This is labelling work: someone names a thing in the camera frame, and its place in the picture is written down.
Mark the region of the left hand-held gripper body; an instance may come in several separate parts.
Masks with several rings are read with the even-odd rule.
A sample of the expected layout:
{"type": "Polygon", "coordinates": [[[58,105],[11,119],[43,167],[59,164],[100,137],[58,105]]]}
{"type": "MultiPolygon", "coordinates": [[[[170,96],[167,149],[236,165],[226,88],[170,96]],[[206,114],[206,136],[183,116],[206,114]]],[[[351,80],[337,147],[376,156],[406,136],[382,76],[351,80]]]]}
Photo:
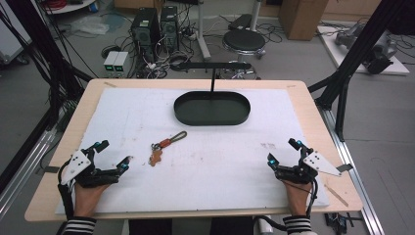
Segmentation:
{"type": "Polygon", "coordinates": [[[61,177],[62,185],[70,185],[74,180],[83,188],[118,183],[120,174],[116,169],[100,170],[94,165],[95,150],[81,149],[73,153],[69,165],[61,177]]]}

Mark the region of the keychain with orange strap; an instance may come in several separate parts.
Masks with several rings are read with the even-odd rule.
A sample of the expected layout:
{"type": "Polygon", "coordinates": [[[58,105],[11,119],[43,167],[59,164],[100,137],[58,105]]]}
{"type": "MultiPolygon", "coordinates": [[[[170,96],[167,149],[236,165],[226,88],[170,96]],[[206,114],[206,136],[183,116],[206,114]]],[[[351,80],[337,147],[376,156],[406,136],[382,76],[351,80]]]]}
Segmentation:
{"type": "Polygon", "coordinates": [[[177,142],[187,136],[186,131],[180,131],[172,137],[166,138],[159,143],[151,145],[152,155],[149,157],[149,165],[155,166],[161,161],[162,150],[174,142],[177,142]]]}

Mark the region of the black stand with oval tray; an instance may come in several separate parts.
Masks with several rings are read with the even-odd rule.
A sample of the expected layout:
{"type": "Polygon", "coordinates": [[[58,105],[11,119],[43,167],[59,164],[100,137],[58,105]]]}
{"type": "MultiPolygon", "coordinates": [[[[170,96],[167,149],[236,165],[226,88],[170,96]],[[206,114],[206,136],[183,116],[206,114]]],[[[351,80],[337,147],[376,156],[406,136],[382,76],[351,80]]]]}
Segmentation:
{"type": "Polygon", "coordinates": [[[186,125],[238,125],[251,112],[251,103],[244,95],[232,91],[215,91],[217,69],[247,70],[247,63],[180,63],[181,70],[212,69],[209,91],[189,91],[179,96],[173,105],[175,117],[186,125]]]}

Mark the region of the person's right hand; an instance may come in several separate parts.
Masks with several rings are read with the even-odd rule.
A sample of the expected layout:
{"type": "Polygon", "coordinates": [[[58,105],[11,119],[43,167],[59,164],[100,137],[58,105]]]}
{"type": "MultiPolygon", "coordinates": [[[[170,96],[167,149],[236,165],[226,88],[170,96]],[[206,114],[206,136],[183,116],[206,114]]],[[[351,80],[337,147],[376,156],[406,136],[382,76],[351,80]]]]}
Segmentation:
{"type": "Polygon", "coordinates": [[[307,198],[311,191],[311,184],[295,184],[284,181],[286,188],[289,211],[291,215],[307,215],[307,198]]]}

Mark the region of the person's left hand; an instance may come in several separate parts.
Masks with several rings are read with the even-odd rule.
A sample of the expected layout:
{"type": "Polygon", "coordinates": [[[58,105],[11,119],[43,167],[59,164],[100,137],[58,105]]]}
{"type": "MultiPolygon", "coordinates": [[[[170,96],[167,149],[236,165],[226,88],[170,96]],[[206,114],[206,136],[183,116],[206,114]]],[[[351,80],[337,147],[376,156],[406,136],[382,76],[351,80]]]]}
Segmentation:
{"type": "Polygon", "coordinates": [[[75,206],[74,216],[92,217],[101,199],[102,194],[108,185],[94,188],[84,188],[78,183],[75,184],[75,206]]]}

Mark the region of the thin wooden stick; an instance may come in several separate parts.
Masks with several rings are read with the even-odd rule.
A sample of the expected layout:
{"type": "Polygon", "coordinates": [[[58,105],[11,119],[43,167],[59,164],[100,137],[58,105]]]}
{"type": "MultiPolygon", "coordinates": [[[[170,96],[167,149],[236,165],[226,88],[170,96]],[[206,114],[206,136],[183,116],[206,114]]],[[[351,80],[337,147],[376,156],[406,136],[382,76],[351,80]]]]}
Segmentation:
{"type": "Polygon", "coordinates": [[[324,186],[335,198],[337,198],[345,207],[348,208],[348,202],[340,194],[338,194],[333,188],[331,188],[327,184],[325,184],[324,186]]]}

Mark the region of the person's striped sleeve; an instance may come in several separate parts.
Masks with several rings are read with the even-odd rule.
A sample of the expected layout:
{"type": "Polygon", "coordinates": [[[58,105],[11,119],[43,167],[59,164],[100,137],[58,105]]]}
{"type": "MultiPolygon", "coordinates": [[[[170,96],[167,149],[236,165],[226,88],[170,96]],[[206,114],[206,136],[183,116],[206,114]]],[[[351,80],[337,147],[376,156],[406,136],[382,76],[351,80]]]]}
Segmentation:
{"type": "Polygon", "coordinates": [[[317,235],[311,228],[310,218],[306,215],[292,215],[283,218],[287,235],[317,235]]]}
{"type": "Polygon", "coordinates": [[[62,235],[93,235],[97,220],[91,217],[76,216],[68,220],[62,235]]]}

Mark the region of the white power supply box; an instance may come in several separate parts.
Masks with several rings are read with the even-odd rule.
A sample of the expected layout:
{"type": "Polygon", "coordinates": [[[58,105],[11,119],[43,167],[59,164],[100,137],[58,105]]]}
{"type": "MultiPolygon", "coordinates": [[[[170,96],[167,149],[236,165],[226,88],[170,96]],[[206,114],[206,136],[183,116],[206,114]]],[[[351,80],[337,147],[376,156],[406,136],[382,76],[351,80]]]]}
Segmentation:
{"type": "Polygon", "coordinates": [[[127,52],[119,52],[114,61],[116,77],[126,77],[129,70],[129,56],[127,52]]]}
{"type": "Polygon", "coordinates": [[[114,64],[115,64],[115,60],[117,58],[117,55],[118,55],[117,51],[111,51],[108,54],[108,56],[107,56],[107,58],[104,62],[104,68],[105,68],[105,71],[106,71],[108,77],[114,77],[115,76],[114,64]]]}

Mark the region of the person's dark legs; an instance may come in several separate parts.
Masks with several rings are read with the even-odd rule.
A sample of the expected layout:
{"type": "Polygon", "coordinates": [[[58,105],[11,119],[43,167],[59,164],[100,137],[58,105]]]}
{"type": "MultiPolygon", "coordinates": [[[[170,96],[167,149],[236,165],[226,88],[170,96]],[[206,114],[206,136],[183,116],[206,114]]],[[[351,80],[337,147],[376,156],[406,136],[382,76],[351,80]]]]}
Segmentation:
{"type": "Polygon", "coordinates": [[[133,219],[129,235],[254,235],[251,216],[133,219]]]}

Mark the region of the black round stool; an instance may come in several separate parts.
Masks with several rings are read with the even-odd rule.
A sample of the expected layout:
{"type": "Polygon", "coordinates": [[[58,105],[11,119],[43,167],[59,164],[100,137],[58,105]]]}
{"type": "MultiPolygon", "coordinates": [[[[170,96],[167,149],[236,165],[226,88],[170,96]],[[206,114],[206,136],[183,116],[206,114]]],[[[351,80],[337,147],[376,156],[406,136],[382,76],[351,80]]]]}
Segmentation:
{"type": "Polygon", "coordinates": [[[265,39],[256,31],[234,29],[223,35],[222,45],[238,55],[238,62],[243,62],[246,56],[261,58],[264,55],[265,39]]]}

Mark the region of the white board with grey devices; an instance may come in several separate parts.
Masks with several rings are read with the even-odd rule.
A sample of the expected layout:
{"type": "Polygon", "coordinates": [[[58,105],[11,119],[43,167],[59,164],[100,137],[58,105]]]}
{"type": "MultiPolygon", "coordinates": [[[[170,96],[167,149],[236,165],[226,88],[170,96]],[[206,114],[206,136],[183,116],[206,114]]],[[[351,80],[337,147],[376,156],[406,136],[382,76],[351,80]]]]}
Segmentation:
{"type": "Polygon", "coordinates": [[[345,66],[349,58],[360,61],[357,72],[370,74],[406,75],[409,70],[393,56],[393,43],[379,34],[376,39],[366,40],[369,26],[356,24],[348,30],[335,30],[329,26],[318,26],[318,32],[329,50],[337,68],[345,66]]]}

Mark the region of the large black computer tower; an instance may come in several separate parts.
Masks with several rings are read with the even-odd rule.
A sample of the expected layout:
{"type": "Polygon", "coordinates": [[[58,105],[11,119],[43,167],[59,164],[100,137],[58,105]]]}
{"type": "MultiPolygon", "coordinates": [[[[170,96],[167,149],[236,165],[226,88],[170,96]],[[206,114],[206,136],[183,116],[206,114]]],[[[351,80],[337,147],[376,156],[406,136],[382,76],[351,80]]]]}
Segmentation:
{"type": "Polygon", "coordinates": [[[160,24],[156,8],[140,8],[131,26],[134,40],[144,49],[148,60],[157,59],[156,45],[161,39],[160,24]]]}

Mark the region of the brown cardboard box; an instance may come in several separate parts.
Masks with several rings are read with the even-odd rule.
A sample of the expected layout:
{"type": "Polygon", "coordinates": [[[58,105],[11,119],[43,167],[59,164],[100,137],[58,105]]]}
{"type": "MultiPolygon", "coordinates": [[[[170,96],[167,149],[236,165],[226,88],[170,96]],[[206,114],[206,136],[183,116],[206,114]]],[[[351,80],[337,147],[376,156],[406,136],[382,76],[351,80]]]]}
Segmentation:
{"type": "Polygon", "coordinates": [[[289,40],[313,38],[329,0],[283,0],[279,22],[289,40]]]}

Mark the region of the round white table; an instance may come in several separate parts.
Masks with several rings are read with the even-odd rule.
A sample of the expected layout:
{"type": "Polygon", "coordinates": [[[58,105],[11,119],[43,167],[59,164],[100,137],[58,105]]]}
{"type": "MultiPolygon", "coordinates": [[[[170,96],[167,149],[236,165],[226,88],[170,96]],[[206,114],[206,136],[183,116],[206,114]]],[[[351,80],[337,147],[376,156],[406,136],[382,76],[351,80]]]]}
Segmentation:
{"type": "Polygon", "coordinates": [[[41,7],[48,14],[62,14],[89,7],[96,0],[42,0],[41,7]]]}

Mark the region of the aluminium rail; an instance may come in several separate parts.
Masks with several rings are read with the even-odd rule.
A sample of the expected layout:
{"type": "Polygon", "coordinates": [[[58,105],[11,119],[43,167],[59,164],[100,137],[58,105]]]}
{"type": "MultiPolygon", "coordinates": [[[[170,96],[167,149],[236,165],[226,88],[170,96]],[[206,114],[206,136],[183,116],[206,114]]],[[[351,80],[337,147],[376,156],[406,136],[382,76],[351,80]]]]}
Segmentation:
{"type": "Polygon", "coordinates": [[[324,111],[321,108],[319,108],[318,111],[326,124],[332,140],[334,141],[334,145],[340,154],[342,162],[344,164],[351,164],[353,166],[353,169],[349,172],[349,175],[353,186],[356,189],[357,194],[362,202],[362,209],[360,210],[360,214],[368,230],[368,233],[370,235],[385,235],[385,231],[379,218],[377,217],[374,207],[372,206],[370,198],[354,164],[351,153],[349,152],[346,143],[341,141],[341,138],[335,131],[335,116],[331,111],[324,111]]]}
{"type": "Polygon", "coordinates": [[[24,155],[23,163],[18,167],[4,191],[0,194],[0,221],[5,217],[30,176],[40,166],[41,160],[52,148],[56,136],[56,130],[44,131],[36,140],[34,146],[24,155]]]}

